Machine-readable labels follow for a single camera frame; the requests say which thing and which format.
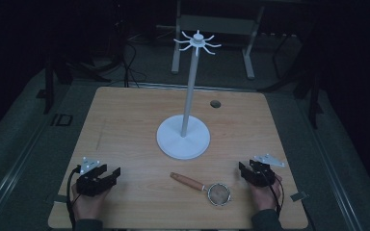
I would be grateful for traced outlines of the person's left hand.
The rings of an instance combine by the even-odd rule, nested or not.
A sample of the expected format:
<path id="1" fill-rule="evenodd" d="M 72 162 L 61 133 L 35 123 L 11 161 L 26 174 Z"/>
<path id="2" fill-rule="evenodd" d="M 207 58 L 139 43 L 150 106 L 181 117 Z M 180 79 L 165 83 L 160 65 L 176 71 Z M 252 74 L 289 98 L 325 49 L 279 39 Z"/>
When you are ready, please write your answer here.
<path id="1" fill-rule="evenodd" d="M 76 184 L 73 184 L 71 189 L 73 194 L 72 211 L 75 219 L 99 219 L 104 201 L 110 191 L 90 197 L 78 193 Z"/>

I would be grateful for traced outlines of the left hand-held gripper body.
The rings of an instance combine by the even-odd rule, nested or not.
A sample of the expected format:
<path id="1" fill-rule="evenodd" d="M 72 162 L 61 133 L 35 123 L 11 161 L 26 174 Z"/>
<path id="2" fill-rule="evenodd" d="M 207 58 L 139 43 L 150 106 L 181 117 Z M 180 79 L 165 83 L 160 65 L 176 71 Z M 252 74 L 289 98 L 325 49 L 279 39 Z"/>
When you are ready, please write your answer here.
<path id="1" fill-rule="evenodd" d="M 102 164 L 98 160 L 87 157 L 83 158 L 82 165 L 79 170 L 80 176 L 76 182 L 78 193 L 93 197 L 108 191 L 116 185 L 116 182 L 110 182 L 107 179 L 109 175 L 103 178 L 101 178 L 102 174 L 99 177 L 95 177 L 93 175 L 94 169 L 100 166 L 102 166 Z"/>

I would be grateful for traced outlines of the strainer with wooden handle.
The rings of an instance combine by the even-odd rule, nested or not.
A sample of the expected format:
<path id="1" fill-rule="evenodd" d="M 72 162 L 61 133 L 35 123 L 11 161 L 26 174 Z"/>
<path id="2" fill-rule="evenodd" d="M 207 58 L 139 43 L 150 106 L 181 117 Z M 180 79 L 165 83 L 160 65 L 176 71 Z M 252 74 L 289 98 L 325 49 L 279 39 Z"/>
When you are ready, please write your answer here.
<path id="1" fill-rule="evenodd" d="M 224 206 L 231 198 L 230 189 L 227 185 L 222 183 L 215 183 L 209 186 L 200 183 L 190 177 L 184 176 L 182 174 L 171 172 L 170 177 L 175 181 L 186 185 L 194 190 L 205 192 L 207 198 L 212 205 Z"/>

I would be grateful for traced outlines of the white hook rack stand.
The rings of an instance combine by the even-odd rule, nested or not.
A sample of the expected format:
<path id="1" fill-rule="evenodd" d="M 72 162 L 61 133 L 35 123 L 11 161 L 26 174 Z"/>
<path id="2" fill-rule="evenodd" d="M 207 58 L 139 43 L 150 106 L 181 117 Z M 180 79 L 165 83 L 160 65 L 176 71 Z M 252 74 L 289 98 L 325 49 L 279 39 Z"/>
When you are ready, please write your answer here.
<path id="1" fill-rule="evenodd" d="M 199 118 L 191 115 L 194 98 L 195 82 L 198 72 L 198 60 L 201 50 L 209 55 L 214 52 L 209 47 L 221 47 L 220 44 L 211 44 L 211 36 L 206 38 L 200 31 L 191 37 L 182 33 L 186 40 L 174 39 L 176 44 L 186 44 L 179 51 L 192 50 L 184 112 L 182 115 L 173 115 L 166 118 L 158 127 L 156 141 L 160 149 L 169 157 L 176 160 L 191 160 L 202 155 L 208 148 L 211 140 L 207 125 Z"/>

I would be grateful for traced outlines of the grey table frame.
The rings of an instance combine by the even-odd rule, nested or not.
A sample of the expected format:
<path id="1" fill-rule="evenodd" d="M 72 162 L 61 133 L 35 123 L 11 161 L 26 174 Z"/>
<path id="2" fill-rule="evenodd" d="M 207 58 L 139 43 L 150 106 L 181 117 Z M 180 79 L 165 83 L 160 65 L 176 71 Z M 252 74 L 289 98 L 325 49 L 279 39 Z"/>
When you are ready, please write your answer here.
<path id="1" fill-rule="evenodd" d="M 176 0 L 174 39 L 179 40 L 183 36 L 184 31 L 196 30 L 202 30 L 202 32 L 213 34 L 248 36 L 250 40 L 242 49 L 242 57 L 247 78 L 251 80 L 254 79 L 255 74 L 252 67 L 251 51 L 258 35 L 258 29 L 265 7 L 260 6 L 257 8 L 254 19 L 242 19 L 185 14 L 182 12 L 182 1 L 183 0 Z"/>

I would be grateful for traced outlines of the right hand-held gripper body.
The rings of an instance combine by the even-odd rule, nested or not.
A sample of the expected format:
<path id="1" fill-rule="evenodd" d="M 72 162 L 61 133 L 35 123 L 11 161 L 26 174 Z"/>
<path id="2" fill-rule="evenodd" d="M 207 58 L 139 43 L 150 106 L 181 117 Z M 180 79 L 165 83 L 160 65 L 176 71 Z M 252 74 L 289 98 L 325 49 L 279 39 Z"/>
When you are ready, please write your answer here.
<path id="1" fill-rule="evenodd" d="M 284 162 L 270 154 L 254 156 L 253 160 L 262 164 L 261 168 L 248 170 L 249 182 L 256 187 L 263 188 L 273 185 L 276 181 L 276 174 L 272 167 L 285 167 Z"/>

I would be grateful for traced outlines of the black metal stand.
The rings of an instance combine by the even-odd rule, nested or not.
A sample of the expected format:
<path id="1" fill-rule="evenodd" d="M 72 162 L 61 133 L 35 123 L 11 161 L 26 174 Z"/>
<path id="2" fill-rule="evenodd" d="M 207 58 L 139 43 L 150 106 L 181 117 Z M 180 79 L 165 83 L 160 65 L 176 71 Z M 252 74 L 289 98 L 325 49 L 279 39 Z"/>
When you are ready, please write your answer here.
<path id="1" fill-rule="evenodd" d="M 314 129 L 318 128 L 318 96 L 320 91 L 321 58 L 317 39 L 317 22 L 315 22 L 300 52 L 301 72 L 299 83 L 294 89 L 294 96 L 305 99 L 309 96 L 308 120 Z"/>
<path id="2" fill-rule="evenodd" d="M 54 104 L 54 76 L 61 84 L 69 85 L 72 77 L 67 65 L 65 54 L 49 54 L 44 63 L 44 88 L 39 90 L 37 98 L 43 99 L 45 107 L 43 113 L 47 115 Z"/>

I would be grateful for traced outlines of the person's right hand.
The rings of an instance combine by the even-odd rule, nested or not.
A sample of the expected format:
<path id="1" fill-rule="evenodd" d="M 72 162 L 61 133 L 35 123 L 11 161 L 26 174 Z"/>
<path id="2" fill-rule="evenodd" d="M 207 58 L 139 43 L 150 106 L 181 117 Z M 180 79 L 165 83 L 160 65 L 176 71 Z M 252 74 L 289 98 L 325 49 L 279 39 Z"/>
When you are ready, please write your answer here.
<path id="1" fill-rule="evenodd" d="M 280 182 L 282 178 L 276 176 L 276 181 L 271 188 L 260 188 L 249 184 L 251 189 L 252 206 L 256 212 L 266 209 L 277 208 L 278 199 L 281 195 Z"/>

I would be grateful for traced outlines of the grey tape strip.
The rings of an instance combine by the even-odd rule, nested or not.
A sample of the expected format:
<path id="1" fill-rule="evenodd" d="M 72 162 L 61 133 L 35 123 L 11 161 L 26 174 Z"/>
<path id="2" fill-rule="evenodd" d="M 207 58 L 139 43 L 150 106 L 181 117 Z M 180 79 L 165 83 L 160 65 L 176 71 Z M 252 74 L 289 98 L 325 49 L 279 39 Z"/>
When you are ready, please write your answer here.
<path id="1" fill-rule="evenodd" d="M 293 202 L 303 200 L 309 197 L 309 194 L 306 192 L 296 192 L 290 196 Z"/>
<path id="2" fill-rule="evenodd" d="M 45 198 L 45 202 L 49 204 L 53 203 L 66 203 L 67 197 L 60 194 L 50 194 Z"/>

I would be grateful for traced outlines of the black rectangular floor bracket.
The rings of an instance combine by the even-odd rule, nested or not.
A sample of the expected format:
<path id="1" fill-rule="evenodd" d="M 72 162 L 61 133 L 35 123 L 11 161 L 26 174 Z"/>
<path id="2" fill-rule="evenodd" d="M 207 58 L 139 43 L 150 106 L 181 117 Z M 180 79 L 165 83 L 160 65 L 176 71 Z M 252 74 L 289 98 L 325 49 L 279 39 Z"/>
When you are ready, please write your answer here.
<path id="1" fill-rule="evenodd" d="M 51 120 L 51 126 L 70 126 L 73 121 L 73 115 L 55 114 Z"/>

